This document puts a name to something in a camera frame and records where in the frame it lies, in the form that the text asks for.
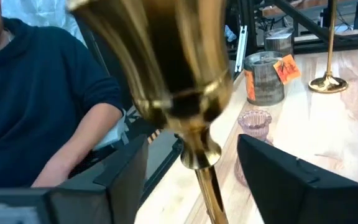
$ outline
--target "light wood surface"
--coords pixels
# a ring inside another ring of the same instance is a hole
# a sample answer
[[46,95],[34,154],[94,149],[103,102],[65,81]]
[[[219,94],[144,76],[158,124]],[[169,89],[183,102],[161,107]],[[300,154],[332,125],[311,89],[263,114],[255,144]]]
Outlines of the light wood surface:
[[[302,76],[286,86],[281,103],[250,105],[244,77],[239,77],[229,106],[211,127],[212,137],[223,147],[216,171],[230,224],[263,223],[249,189],[234,176],[241,111],[268,111],[273,118],[268,138],[277,148],[358,181],[358,50],[334,53],[334,75],[348,80],[349,88],[332,95],[312,93],[307,87],[311,79],[323,75],[327,53],[295,59]],[[210,223],[195,174],[180,160],[140,208],[136,224],[143,223]]]

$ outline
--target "person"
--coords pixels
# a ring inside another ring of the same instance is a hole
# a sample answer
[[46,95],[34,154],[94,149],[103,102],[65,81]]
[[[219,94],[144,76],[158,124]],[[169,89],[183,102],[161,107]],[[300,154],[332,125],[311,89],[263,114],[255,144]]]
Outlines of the person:
[[0,187],[54,187],[122,117],[117,81],[57,27],[1,15]]

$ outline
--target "orange sticker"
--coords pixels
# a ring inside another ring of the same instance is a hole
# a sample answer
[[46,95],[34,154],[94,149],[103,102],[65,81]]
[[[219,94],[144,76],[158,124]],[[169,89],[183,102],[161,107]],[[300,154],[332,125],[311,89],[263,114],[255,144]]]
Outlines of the orange sticker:
[[296,66],[296,63],[290,54],[285,56],[283,60],[275,63],[273,66],[284,85],[301,76],[299,68]]
[[251,71],[244,70],[247,82],[247,94],[250,100],[255,100],[254,77]]

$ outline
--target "brass candlestick base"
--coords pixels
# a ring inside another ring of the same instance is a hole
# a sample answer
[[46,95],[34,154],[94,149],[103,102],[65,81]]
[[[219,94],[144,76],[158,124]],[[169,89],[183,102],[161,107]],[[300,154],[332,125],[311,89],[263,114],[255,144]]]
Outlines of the brass candlestick base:
[[318,93],[339,93],[340,91],[346,90],[348,87],[347,81],[343,80],[342,78],[333,77],[333,72],[331,71],[335,35],[336,5],[337,0],[332,0],[326,73],[322,78],[316,78],[309,82],[309,89]]
[[333,77],[327,72],[321,78],[316,78],[309,82],[309,89],[318,93],[339,93],[346,90],[349,85],[342,78]]

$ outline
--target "pink glass candle holder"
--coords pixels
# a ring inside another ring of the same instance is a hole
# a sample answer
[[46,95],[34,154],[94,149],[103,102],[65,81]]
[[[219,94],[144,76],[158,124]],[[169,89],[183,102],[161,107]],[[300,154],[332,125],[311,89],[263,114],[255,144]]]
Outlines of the pink glass candle holder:
[[261,141],[266,141],[269,133],[269,125],[272,122],[271,115],[262,110],[251,110],[242,113],[238,118],[244,134],[248,134]]
[[[268,144],[272,144],[267,140],[269,133],[269,125],[272,122],[271,115],[262,110],[251,110],[242,113],[238,118],[244,134],[248,134],[254,138],[264,141]],[[237,180],[245,187],[248,187],[246,177],[242,171],[240,160],[237,158],[236,164],[234,165],[234,174]]]

